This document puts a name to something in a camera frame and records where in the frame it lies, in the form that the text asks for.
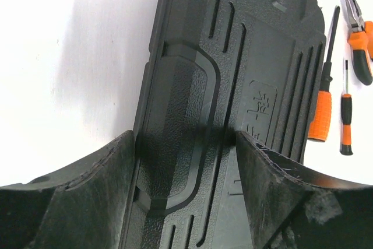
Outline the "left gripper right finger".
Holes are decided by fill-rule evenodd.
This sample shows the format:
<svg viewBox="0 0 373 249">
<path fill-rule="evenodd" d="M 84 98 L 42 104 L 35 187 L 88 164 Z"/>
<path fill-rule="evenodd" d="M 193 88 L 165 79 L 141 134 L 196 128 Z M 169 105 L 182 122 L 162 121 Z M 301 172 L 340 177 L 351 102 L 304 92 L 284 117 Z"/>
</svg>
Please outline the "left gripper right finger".
<svg viewBox="0 0 373 249">
<path fill-rule="evenodd" d="M 236 134 L 254 248 L 371 248 L 372 187 L 307 168 Z"/>
</svg>

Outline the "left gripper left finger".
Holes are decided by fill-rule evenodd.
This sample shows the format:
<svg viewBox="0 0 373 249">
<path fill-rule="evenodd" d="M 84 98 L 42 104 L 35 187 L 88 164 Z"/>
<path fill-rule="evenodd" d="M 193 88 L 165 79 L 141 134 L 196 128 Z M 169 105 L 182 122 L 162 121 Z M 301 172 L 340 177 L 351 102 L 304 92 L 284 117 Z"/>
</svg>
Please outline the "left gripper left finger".
<svg viewBox="0 0 373 249">
<path fill-rule="evenodd" d="M 27 184 L 1 188 L 2 248 L 118 248 L 135 167 L 126 131 Z"/>
</svg>

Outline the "black plastic tool case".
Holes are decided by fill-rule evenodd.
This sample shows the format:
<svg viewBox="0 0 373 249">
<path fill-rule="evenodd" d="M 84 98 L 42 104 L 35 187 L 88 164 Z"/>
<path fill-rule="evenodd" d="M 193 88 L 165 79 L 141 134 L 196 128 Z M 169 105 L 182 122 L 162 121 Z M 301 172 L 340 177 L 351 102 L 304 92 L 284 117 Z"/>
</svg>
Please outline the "black plastic tool case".
<svg viewBox="0 0 373 249">
<path fill-rule="evenodd" d="M 158 0 L 121 248 L 251 248 L 244 131 L 302 160 L 325 50 L 316 0 Z"/>
</svg>

